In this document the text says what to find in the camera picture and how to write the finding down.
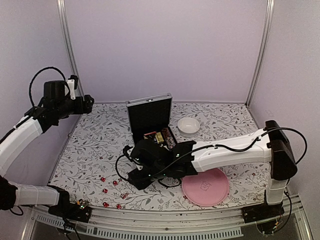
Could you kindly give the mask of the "aluminium poker set case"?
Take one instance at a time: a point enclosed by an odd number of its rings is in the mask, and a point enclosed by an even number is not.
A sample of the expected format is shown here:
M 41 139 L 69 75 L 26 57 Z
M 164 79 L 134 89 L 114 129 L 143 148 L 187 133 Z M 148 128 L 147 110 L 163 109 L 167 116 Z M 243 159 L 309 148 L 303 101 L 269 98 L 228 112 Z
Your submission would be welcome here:
M 170 128 L 172 100 L 173 97 L 170 93 L 164 93 L 128 100 L 125 103 L 131 134 L 135 144 L 141 140 L 145 140 L 144 134 L 151 132 L 162 133 L 163 128 Z M 169 149 L 165 141 L 159 145 Z

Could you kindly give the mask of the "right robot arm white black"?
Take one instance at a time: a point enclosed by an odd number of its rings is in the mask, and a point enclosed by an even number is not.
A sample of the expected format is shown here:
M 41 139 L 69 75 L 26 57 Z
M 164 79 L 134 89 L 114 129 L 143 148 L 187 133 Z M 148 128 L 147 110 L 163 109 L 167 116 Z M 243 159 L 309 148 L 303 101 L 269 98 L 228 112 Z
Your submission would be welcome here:
M 264 128 L 246 135 L 216 141 L 190 140 L 171 149 L 142 139 L 123 149 L 125 157 L 136 165 L 128 174 L 128 182 L 143 190 L 165 178 L 177 179 L 191 203 L 211 207 L 221 203 L 229 191 L 226 177 L 221 176 L 222 167 L 269 164 L 264 203 L 258 208 L 262 218 L 269 218 L 282 204 L 285 188 L 298 171 L 298 160 L 286 136 L 288 130 L 269 120 Z

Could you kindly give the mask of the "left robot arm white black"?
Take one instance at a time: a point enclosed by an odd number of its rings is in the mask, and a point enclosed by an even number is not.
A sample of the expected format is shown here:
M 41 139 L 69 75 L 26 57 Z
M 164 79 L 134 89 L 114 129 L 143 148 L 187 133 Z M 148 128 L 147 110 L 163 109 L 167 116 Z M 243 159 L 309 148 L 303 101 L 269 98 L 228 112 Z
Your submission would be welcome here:
M 23 150 L 50 127 L 70 115 L 92 112 L 95 100 L 89 95 L 76 96 L 78 77 L 62 77 L 47 81 L 43 85 L 43 97 L 38 104 L 31 101 L 21 120 L 0 140 L 0 208 L 11 211 L 21 206 L 48 206 L 53 214 L 70 217 L 74 205 L 67 191 L 54 186 L 33 186 L 5 179 L 8 169 Z

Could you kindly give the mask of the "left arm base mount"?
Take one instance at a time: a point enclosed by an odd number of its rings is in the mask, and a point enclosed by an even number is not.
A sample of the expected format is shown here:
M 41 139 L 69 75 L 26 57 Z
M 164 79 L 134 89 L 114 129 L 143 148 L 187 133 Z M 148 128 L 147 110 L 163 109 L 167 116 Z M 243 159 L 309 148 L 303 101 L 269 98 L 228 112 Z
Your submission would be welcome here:
M 78 200 L 75 203 L 60 201 L 58 205 L 48 208 L 48 213 L 67 220 L 88 223 L 91 217 L 92 208 L 87 200 Z

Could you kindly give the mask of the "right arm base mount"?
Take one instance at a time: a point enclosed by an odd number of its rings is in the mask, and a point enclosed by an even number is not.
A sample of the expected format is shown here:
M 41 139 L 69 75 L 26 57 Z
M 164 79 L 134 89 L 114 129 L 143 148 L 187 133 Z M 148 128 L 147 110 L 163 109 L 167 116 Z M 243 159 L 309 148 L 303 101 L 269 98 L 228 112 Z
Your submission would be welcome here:
M 269 205 L 261 203 L 252 206 L 246 206 L 241 209 L 241 214 L 245 223 L 262 221 L 269 218 L 274 218 L 285 213 L 283 203 Z

